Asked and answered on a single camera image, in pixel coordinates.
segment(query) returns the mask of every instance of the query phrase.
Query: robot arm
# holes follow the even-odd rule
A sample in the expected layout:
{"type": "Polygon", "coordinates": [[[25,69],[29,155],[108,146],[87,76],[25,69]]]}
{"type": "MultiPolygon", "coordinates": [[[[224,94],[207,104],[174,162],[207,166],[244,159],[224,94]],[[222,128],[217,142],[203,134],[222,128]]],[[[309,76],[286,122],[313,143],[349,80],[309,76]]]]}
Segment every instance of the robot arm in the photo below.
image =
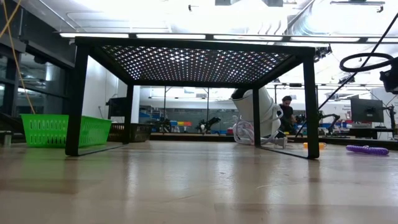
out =
{"type": "Polygon", "coordinates": [[[326,115],[323,115],[321,113],[319,114],[319,120],[321,120],[323,118],[329,118],[331,116],[334,118],[333,118],[333,122],[330,124],[330,126],[328,128],[329,134],[333,133],[333,127],[336,124],[336,122],[340,119],[340,116],[338,116],[337,114],[326,114],[326,115]]]}

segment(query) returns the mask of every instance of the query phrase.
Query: cable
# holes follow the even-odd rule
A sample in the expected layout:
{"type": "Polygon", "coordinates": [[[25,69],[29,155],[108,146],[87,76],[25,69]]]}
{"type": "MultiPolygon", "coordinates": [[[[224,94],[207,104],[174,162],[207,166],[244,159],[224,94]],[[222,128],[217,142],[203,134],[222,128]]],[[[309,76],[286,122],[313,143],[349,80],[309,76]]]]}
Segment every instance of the cable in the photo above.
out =
{"type": "Polygon", "coordinates": [[[21,69],[19,68],[19,62],[18,62],[17,54],[15,53],[15,47],[14,47],[14,41],[12,40],[11,29],[9,27],[10,22],[12,20],[12,17],[15,15],[15,12],[18,10],[18,7],[19,7],[20,3],[21,3],[21,0],[19,0],[19,2],[17,4],[17,7],[14,9],[14,12],[12,13],[10,19],[8,19],[6,2],[3,1],[2,6],[4,8],[4,16],[6,17],[6,21],[7,21],[6,27],[3,30],[6,30],[6,29],[8,30],[8,35],[10,37],[10,42],[11,42],[12,54],[14,56],[15,65],[17,67],[18,75],[19,75],[19,78],[21,80],[22,87],[24,88],[25,96],[26,96],[26,99],[27,99],[27,101],[29,103],[30,109],[32,110],[33,114],[36,114],[35,109],[33,108],[32,102],[30,101],[29,95],[27,94],[27,91],[26,91],[24,79],[22,78],[22,74],[21,74],[21,69]]]}
{"type": "Polygon", "coordinates": [[[99,109],[99,113],[101,115],[101,118],[104,119],[104,116],[102,116],[101,106],[98,106],[98,109],[99,109]]]}
{"type": "Polygon", "coordinates": [[[370,70],[374,70],[374,69],[377,69],[377,68],[382,68],[382,67],[391,65],[395,60],[397,60],[397,58],[394,58],[393,56],[391,56],[389,54],[374,53],[374,52],[371,52],[371,53],[360,53],[360,54],[350,55],[348,57],[345,57],[343,60],[341,60],[340,69],[343,72],[356,72],[356,73],[358,73],[358,72],[367,72],[367,71],[370,71],[370,70]],[[385,62],[374,64],[374,65],[368,65],[368,66],[362,65],[359,68],[348,68],[348,67],[344,66],[344,64],[347,61],[349,61],[351,59],[354,59],[354,58],[361,58],[361,57],[368,57],[368,59],[370,59],[371,57],[379,57],[379,58],[385,58],[385,59],[388,59],[388,60],[385,61],[385,62]]]}
{"type": "Polygon", "coordinates": [[[397,95],[395,95],[390,101],[388,101],[386,107],[388,107],[388,105],[391,103],[391,101],[393,101],[396,97],[397,97],[397,95]]]}
{"type": "MultiPolygon", "coordinates": [[[[353,71],[354,73],[347,78],[331,95],[329,95],[329,97],[318,107],[318,110],[320,110],[330,99],[333,98],[333,96],[343,87],[345,86],[348,82],[350,82],[355,76],[356,74],[358,74],[358,70],[361,70],[363,68],[373,68],[375,67],[375,65],[371,65],[371,66],[367,66],[365,67],[365,65],[367,64],[367,62],[369,61],[369,59],[373,56],[373,55],[377,55],[377,57],[387,57],[386,54],[380,54],[380,53],[376,53],[374,54],[374,52],[376,51],[376,49],[379,47],[379,45],[381,44],[381,42],[383,41],[383,39],[386,37],[386,35],[389,33],[389,31],[391,30],[392,26],[394,25],[394,23],[396,22],[396,20],[398,19],[398,13],[394,16],[394,18],[392,19],[391,23],[389,24],[389,26],[387,27],[386,31],[383,33],[383,35],[381,36],[380,40],[377,42],[377,44],[374,46],[373,50],[371,51],[371,53],[363,53],[363,54],[356,54],[353,55],[354,57],[358,57],[358,55],[367,55],[368,57],[366,58],[366,60],[363,62],[363,64],[357,68],[356,70],[350,70],[350,68],[348,68],[349,71],[353,71]]],[[[382,62],[380,64],[386,64],[388,62],[387,65],[390,65],[393,62],[394,59],[390,59],[386,62],[382,62]]],[[[347,61],[347,58],[344,58],[341,62],[340,62],[340,69],[346,69],[344,67],[344,63],[347,61]]],[[[300,134],[301,130],[303,129],[304,125],[307,123],[307,121],[304,122],[303,126],[299,129],[299,131],[297,131],[296,134],[296,138],[297,136],[300,134]]]]}
{"type": "MultiPolygon", "coordinates": [[[[371,90],[369,90],[368,88],[366,88],[366,86],[364,86],[364,88],[365,88],[365,90],[367,90],[373,97],[375,97],[377,100],[380,100],[375,94],[372,93],[371,90]]],[[[387,105],[386,105],[382,100],[380,100],[380,101],[381,101],[381,103],[382,103],[385,107],[387,107],[387,105]]]]}
{"type": "Polygon", "coordinates": [[[19,6],[21,5],[21,1],[22,0],[18,1],[17,6],[15,7],[14,11],[12,12],[9,20],[7,19],[8,15],[7,15],[6,7],[4,7],[4,12],[6,13],[6,19],[7,19],[6,21],[7,22],[6,22],[6,26],[4,26],[4,28],[2,29],[2,31],[0,33],[0,37],[2,37],[2,35],[5,33],[6,29],[9,29],[10,23],[11,23],[12,19],[14,18],[15,14],[17,13],[19,6]]]}

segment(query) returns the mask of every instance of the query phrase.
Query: green basket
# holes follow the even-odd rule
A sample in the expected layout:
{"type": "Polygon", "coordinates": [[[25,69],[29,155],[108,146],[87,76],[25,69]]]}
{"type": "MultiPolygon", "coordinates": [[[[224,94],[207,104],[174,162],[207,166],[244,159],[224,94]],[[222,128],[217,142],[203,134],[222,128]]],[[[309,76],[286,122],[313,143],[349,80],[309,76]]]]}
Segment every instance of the green basket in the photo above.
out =
{"type": "MultiPolygon", "coordinates": [[[[68,115],[22,114],[26,143],[30,147],[65,147],[68,115]]],[[[81,117],[79,147],[105,144],[111,120],[81,117]]]]}

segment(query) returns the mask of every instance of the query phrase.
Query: black hose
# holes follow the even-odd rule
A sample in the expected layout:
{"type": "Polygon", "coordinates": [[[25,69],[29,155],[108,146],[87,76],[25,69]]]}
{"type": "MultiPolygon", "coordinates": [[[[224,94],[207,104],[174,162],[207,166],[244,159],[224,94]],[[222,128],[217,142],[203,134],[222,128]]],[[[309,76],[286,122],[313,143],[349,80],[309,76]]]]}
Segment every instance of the black hose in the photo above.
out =
{"type": "Polygon", "coordinates": [[[345,57],[343,60],[340,62],[340,69],[343,72],[366,72],[370,70],[374,70],[377,68],[382,68],[388,65],[391,65],[396,59],[388,54],[383,54],[383,53],[360,53],[360,54],[354,54],[350,55],[348,57],[345,57]],[[365,67],[360,67],[360,68],[347,68],[344,66],[344,64],[354,58],[360,58],[360,57],[380,57],[380,58],[385,58],[388,59],[388,61],[377,63],[375,65],[368,65],[365,67]]]}

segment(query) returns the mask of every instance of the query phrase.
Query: perforated tabletop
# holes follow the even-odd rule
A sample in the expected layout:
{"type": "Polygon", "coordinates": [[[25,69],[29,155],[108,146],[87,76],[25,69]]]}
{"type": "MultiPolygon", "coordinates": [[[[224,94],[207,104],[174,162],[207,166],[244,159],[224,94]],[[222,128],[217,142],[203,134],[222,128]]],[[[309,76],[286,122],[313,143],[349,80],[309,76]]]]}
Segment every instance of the perforated tabletop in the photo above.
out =
{"type": "Polygon", "coordinates": [[[135,85],[252,88],[312,57],[315,49],[205,41],[87,38],[90,55],[135,85]]]}

